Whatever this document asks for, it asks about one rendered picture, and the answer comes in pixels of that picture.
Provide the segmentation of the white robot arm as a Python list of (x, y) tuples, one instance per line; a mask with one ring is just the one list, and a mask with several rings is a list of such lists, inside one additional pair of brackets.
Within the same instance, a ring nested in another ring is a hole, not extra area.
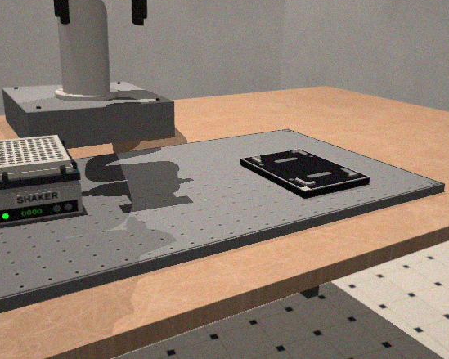
[(116, 98), (110, 88), (107, 11), (102, 0), (69, 0), (70, 22), (58, 21), (62, 89), (66, 101), (104, 101)]

